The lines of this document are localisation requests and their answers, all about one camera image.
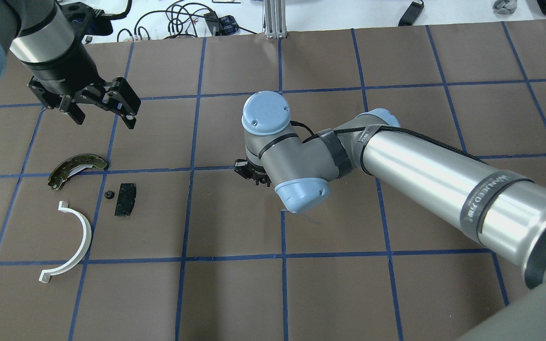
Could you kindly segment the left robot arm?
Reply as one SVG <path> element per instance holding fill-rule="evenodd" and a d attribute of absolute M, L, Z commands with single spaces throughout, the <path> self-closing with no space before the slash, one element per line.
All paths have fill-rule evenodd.
<path fill-rule="evenodd" d="M 110 35 L 111 22 L 127 17 L 131 6 L 128 1 L 123 12 L 109 14 L 82 2 L 0 0 L 0 78 L 11 52 L 32 74 L 27 86 L 43 107 L 82 125 L 80 104 L 94 105 L 134 129 L 139 96 L 123 77 L 103 80 L 82 42 Z"/>

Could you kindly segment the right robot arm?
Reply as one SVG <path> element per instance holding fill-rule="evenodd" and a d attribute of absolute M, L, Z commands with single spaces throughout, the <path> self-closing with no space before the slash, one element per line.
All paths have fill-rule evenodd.
<path fill-rule="evenodd" d="M 383 108 L 304 142 L 286 99 L 258 91 L 241 123 L 246 158 L 235 171 L 273 186 L 288 211 L 310 210 L 329 196 L 330 182 L 360 169 L 520 267 L 529 294 L 462 340 L 546 341 L 546 187 L 402 128 Z"/>

